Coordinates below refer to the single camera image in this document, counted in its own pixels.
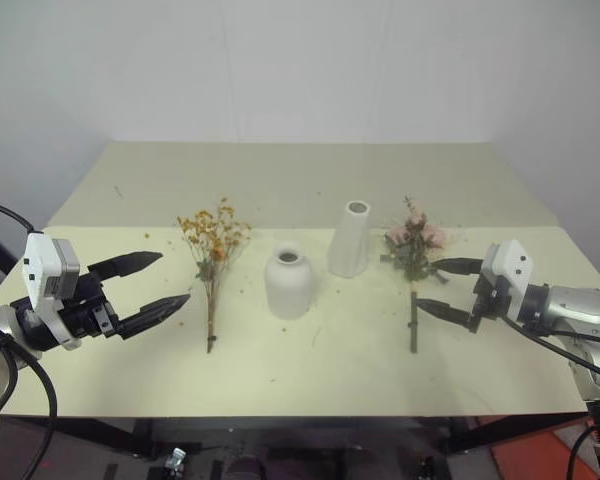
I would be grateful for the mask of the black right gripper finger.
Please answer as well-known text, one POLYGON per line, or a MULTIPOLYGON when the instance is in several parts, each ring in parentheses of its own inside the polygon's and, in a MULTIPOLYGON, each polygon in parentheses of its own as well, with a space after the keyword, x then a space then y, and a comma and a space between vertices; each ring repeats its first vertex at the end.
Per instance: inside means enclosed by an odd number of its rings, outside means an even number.
POLYGON ((482 259, 456 257, 436 260, 431 267, 455 275, 477 275, 481 272, 482 263, 482 259))
POLYGON ((416 305, 424 312, 456 325, 468 326, 471 315, 469 312, 452 307, 450 304, 433 300, 419 298, 416 305))

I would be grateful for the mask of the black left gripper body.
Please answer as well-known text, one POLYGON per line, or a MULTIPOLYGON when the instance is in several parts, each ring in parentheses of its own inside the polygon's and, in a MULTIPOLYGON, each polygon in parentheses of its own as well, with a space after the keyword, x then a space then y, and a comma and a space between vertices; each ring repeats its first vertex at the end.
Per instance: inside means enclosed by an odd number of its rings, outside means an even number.
POLYGON ((70 334, 82 339, 86 336, 109 338, 118 333, 119 317, 107 299, 101 279, 94 273, 78 278, 74 295, 61 301, 59 316, 70 334))

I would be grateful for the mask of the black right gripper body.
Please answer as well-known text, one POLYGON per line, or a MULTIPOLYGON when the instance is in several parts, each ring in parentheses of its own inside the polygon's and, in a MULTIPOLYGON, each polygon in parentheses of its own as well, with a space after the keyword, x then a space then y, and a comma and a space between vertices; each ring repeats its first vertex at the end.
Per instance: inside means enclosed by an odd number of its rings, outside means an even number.
POLYGON ((479 275, 473 289, 476 298, 469 316, 470 332, 478 331, 483 318, 497 320, 507 317, 511 302, 509 289, 510 283, 503 276, 488 279, 484 274, 479 275))

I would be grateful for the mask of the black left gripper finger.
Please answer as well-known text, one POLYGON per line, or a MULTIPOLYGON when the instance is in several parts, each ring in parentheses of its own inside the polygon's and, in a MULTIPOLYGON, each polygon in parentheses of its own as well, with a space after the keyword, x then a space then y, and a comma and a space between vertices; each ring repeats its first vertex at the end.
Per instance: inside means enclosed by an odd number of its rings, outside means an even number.
POLYGON ((139 312, 119 322, 116 334, 127 340, 164 322, 191 298, 189 294, 165 297, 140 308, 139 312))
POLYGON ((114 277, 126 277, 144 270, 163 257, 160 252, 136 251, 112 257, 87 267, 91 274, 96 275, 100 281, 114 277))

